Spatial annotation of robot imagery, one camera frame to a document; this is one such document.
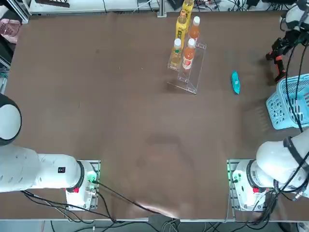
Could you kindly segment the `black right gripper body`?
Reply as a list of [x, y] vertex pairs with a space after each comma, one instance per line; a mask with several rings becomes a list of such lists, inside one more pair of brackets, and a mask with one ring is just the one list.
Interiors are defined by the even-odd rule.
[[285, 32], [282, 39], [285, 50], [290, 50], [298, 44], [302, 43], [305, 39], [305, 32], [302, 30], [289, 30]]

